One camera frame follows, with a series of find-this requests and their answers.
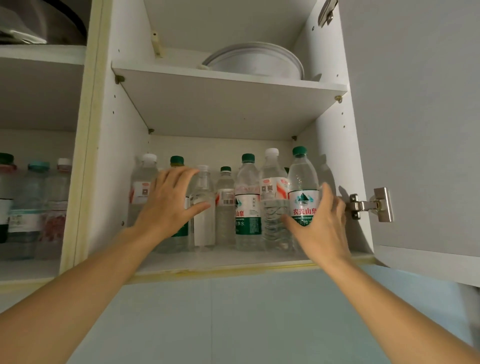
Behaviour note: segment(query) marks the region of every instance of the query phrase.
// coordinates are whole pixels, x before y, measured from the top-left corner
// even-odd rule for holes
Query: left hand
[[[188,167],[170,168],[161,171],[151,183],[147,203],[131,229],[145,237],[152,249],[210,207],[209,203],[200,202],[185,209],[188,185],[198,172]]]

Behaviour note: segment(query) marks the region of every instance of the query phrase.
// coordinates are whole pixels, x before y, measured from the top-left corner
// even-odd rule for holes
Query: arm
[[[309,226],[283,222],[304,252],[337,284],[393,364],[478,364],[480,354],[358,268],[345,235],[345,203],[323,184],[322,202]]]
[[[188,183],[198,170],[159,173],[135,225],[112,245],[0,314],[1,362],[61,364],[153,248],[209,207],[185,210]]]

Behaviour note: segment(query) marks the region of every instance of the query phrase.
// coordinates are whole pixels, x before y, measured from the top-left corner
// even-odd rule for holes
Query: forearm
[[[126,229],[110,247],[2,313],[2,362],[65,363],[150,250]]]
[[[476,350],[391,293],[355,264],[345,260],[325,270],[393,364],[480,363]]]

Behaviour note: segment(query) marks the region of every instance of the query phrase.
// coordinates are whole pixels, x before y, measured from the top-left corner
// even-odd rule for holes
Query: wall cabinet
[[[469,46],[479,5],[340,0],[320,27],[323,0],[207,3],[93,0],[60,271],[122,228],[141,154],[157,154],[161,167],[182,155],[187,165],[238,170],[243,153],[261,165],[264,150],[276,147],[288,166],[292,147],[304,145],[320,179],[346,201],[390,191],[394,222],[367,212],[348,220],[359,263],[376,258],[480,286],[468,193],[479,177],[478,50]],[[305,80],[197,69],[212,52],[246,41],[290,49]],[[313,267],[274,253],[151,254],[132,281]],[[5,284],[38,280],[34,269],[22,272]]]

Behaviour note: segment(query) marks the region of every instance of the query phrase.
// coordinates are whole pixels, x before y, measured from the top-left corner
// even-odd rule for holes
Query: cabinet door
[[[370,214],[376,257],[480,286],[480,2],[339,7],[365,188],[393,207],[393,223]]]

